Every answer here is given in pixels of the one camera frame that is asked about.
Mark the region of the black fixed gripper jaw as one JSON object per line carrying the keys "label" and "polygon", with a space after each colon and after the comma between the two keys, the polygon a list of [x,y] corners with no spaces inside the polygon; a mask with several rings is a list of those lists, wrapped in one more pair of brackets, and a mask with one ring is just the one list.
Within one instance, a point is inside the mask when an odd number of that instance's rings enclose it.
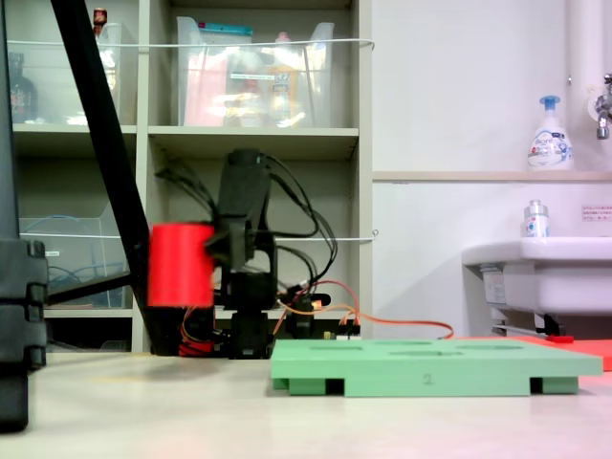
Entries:
{"label": "black fixed gripper jaw", "polygon": [[215,264],[229,264],[230,243],[226,231],[215,232],[206,242],[205,251]]}

